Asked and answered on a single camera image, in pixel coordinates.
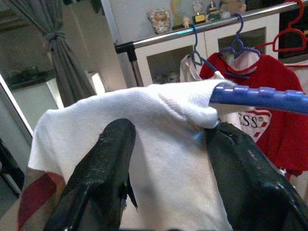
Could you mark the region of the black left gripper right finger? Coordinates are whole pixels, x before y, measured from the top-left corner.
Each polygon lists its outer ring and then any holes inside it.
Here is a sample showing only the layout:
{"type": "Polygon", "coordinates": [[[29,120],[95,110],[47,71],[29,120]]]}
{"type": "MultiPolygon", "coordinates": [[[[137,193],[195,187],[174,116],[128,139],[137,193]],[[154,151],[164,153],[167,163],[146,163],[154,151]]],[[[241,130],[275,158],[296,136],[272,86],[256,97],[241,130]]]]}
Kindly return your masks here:
{"type": "Polygon", "coordinates": [[[308,205],[249,135],[220,123],[205,144],[233,231],[308,231],[308,205]]]}

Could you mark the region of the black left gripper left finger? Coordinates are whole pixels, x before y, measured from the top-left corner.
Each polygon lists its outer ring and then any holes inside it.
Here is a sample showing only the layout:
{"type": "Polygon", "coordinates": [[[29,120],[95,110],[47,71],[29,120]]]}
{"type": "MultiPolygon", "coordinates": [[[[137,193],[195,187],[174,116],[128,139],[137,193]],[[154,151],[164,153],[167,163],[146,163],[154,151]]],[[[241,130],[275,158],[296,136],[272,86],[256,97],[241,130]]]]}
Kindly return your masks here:
{"type": "Polygon", "coordinates": [[[138,206],[128,173],[135,139],[128,119],[109,123],[75,167],[43,231],[119,231],[127,198],[138,206]]]}

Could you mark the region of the blue ridged plastic hanger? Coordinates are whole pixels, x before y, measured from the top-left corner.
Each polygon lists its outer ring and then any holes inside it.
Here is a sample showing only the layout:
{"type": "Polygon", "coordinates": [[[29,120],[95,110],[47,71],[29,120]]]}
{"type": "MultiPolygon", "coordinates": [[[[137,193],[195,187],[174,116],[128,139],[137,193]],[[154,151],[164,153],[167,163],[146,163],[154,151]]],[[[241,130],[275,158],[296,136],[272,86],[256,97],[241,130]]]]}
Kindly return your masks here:
{"type": "Polygon", "coordinates": [[[253,89],[243,85],[227,86],[219,84],[215,87],[210,102],[268,108],[308,115],[308,95],[297,90],[278,91],[269,87],[253,89]]]}

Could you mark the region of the purple plastic hanger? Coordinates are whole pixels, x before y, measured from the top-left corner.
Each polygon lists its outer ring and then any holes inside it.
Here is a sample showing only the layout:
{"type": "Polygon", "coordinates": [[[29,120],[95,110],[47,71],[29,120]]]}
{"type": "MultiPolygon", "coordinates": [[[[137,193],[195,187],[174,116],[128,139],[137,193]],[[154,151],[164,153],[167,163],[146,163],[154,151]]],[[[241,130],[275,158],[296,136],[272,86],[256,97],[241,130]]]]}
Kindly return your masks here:
{"type": "Polygon", "coordinates": [[[243,17],[240,13],[235,13],[234,16],[238,17],[238,19],[240,20],[241,22],[241,26],[240,26],[240,29],[236,32],[235,34],[235,39],[233,40],[232,44],[230,47],[226,47],[224,49],[222,49],[219,53],[218,53],[218,56],[219,58],[221,58],[225,63],[227,62],[225,59],[224,59],[224,56],[223,54],[225,53],[232,53],[235,57],[239,57],[242,53],[244,53],[245,51],[248,51],[248,52],[253,52],[255,54],[258,55],[258,57],[261,56],[261,53],[259,50],[256,50],[254,48],[251,48],[251,47],[247,47],[244,45],[244,43],[241,41],[240,39],[240,32],[242,31],[243,27],[244,27],[244,20],[243,20],[243,17]]]}

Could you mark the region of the thin blue heart hanger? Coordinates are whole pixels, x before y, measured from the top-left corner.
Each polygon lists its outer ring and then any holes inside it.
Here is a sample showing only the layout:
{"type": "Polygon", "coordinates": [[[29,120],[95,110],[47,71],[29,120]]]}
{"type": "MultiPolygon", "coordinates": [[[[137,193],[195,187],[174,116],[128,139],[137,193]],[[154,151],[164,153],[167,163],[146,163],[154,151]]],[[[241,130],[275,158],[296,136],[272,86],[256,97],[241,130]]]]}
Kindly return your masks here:
{"type": "Polygon", "coordinates": [[[193,52],[190,55],[191,59],[192,59],[192,63],[194,65],[198,65],[198,66],[203,66],[204,64],[206,64],[211,70],[213,70],[214,72],[217,71],[217,69],[205,58],[203,58],[201,56],[201,54],[198,52],[197,50],[197,45],[198,45],[198,36],[197,36],[197,30],[194,24],[189,24],[189,26],[192,28],[193,30],[193,34],[195,37],[195,43],[193,45],[193,52]]]}

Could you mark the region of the red plastic hanger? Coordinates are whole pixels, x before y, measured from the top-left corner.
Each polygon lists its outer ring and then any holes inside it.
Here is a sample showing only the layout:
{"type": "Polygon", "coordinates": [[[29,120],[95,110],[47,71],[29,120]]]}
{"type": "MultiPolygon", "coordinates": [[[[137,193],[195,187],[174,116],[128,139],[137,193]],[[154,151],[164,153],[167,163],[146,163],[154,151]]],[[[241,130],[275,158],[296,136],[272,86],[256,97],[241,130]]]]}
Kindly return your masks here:
{"type": "Polygon", "coordinates": [[[273,41],[266,42],[256,46],[260,49],[266,46],[271,46],[274,52],[302,52],[308,47],[308,36],[301,30],[297,24],[302,20],[305,12],[305,6],[302,0],[286,0],[286,2],[296,2],[299,7],[296,17],[291,18],[286,24],[285,20],[280,20],[279,33],[273,41]]]}

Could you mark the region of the grey tied curtain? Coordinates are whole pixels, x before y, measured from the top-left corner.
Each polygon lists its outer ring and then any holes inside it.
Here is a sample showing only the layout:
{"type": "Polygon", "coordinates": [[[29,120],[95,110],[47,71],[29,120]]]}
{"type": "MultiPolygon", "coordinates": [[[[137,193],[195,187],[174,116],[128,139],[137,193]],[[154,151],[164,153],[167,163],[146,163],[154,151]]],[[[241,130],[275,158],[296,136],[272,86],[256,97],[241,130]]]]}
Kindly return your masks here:
{"type": "Polygon", "coordinates": [[[56,82],[63,105],[70,106],[95,95],[95,91],[78,58],[70,48],[63,19],[63,0],[3,0],[23,17],[47,41],[47,53],[56,73],[56,82]]]}

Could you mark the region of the red shirt with white logo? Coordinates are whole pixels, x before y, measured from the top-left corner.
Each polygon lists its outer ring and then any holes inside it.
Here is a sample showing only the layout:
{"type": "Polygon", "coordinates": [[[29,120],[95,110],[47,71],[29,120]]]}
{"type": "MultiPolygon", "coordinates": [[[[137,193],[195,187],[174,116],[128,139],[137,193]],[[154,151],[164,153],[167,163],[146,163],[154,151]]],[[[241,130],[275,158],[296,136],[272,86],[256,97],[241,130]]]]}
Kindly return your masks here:
{"type": "MultiPolygon", "coordinates": [[[[256,64],[237,71],[219,53],[208,61],[226,78],[250,88],[302,91],[296,74],[270,55],[260,55],[256,64]]],[[[242,131],[252,137],[261,151],[286,177],[308,171],[308,115],[255,108],[239,113],[242,131]]]]}

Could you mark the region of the white cabinet with glass doors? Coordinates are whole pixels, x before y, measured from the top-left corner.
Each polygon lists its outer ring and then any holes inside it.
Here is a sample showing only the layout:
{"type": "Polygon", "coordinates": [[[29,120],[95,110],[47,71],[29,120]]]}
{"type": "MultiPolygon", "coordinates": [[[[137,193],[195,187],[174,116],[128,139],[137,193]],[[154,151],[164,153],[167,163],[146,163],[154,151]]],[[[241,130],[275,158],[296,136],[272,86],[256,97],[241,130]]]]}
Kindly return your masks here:
{"type": "MultiPolygon", "coordinates": [[[[244,21],[240,39],[247,47],[254,48],[273,41],[279,32],[279,14],[244,21]]],[[[241,23],[198,33],[197,50],[203,58],[229,47],[241,23]]],[[[151,85],[156,75],[179,72],[182,58],[193,51],[194,34],[170,41],[141,47],[135,50],[144,86],[151,85]]]]}

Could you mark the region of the steel and black clothes rack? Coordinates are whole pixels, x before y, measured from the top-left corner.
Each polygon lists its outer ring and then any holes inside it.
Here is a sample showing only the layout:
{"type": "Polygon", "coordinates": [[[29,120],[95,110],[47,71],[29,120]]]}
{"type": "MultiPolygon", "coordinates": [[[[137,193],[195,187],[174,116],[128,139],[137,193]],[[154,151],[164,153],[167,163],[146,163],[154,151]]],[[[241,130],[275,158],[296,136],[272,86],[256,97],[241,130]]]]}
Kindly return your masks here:
{"type": "MultiPolygon", "coordinates": [[[[264,8],[264,9],[259,9],[259,10],[254,10],[250,12],[246,12],[242,14],[242,18],[244,21],[250,21],[250,20],[255,20],[261,17],[265,16],[270,16],[278,13],[283,13],[286,11],[294,10],[296,8],[300,7],[300,4],[303,4],[304,6],[308,5],[308,0],[291,0],[291,1],[286,1],[285,3],[275,5],[272,7],[264,8]]],[[[226,26],[231,26],[238,24],[240,20],[236,17],[229,17],[227,19],[221,19],[219,21],[215,21],[213,23],[203,23],[199,24],[198,26],[195,27],[197,33],[221,28],[221,27],[226,27],[226,26]]],[[[134,78],[136,81],[136,84],[138,87],[143,87],[145,81],[141,77],[141,72],[138,66],[137,62],[137,55],[135,53],[135,50],[141,47],[149,46],[149,45],[154,45],[157,43],[165,42],[165,41],[170,41],[173,39],[179,39],[185,36],[190,36],[194,34],[194,31],[192,28],[189,29],[179,29],[175,31],[171,31],[168,33],[164,33],[162,35],[154,36],[154,37],[149,37],[146,39],[141,39],[138,41],[132,41],[132,42],[127,42],[123,44],[119,44],[115,46],[115,51],[116,53],[127,53],[128,59],[130,61],[134,78]]]]}

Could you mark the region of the cat figurine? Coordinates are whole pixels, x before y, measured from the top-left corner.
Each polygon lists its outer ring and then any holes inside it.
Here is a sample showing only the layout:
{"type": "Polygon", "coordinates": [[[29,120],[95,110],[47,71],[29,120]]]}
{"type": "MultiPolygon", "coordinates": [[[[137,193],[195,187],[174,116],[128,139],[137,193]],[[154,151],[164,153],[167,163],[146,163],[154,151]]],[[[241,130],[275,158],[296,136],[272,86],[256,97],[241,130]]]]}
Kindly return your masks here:
{"type": "Polygon", "coordinates": [[[170,30],[170,14],[166,9],[152,9],[147,13],[148,20],[156,34],[163,34],[170,30]]]}

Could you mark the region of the brown plush bear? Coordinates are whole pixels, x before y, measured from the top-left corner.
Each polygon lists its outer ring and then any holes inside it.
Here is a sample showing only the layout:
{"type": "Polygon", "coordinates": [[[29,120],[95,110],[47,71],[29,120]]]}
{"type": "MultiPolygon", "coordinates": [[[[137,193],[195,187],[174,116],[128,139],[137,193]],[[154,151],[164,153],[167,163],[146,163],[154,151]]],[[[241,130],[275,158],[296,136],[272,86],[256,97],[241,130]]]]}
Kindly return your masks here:
{"type": "Polygon", "coordinates": [[[244,13],[246,11],[244,0],[220,0],[219,9],[228,11],[230,14],[244,13]]]}

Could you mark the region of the small cup trophy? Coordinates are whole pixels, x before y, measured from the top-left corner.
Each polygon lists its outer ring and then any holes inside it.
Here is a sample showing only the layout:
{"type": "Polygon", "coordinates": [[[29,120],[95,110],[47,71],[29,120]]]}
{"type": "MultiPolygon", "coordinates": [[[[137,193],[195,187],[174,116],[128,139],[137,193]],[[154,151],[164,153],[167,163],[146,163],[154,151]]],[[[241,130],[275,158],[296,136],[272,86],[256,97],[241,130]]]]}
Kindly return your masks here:
{"type": "Polygon", "coordinates": [[[209,0],[207,10],[209,15],[219,13],[219,8],[216,6],[215,0],[209,0]]]}

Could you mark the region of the rainbow ornament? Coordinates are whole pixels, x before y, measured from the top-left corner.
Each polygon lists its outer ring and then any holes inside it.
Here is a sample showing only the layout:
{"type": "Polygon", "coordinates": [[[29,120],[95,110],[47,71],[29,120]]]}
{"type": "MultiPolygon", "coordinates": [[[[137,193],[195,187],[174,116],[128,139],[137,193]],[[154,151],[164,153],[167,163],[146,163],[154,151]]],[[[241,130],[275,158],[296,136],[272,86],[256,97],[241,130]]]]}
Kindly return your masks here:
{"type": "Polygon", "coordinates": [[[170,11],[172,14],[173,26],[182,26],[185,22],[185,0],[170,0],[170,11]]]}

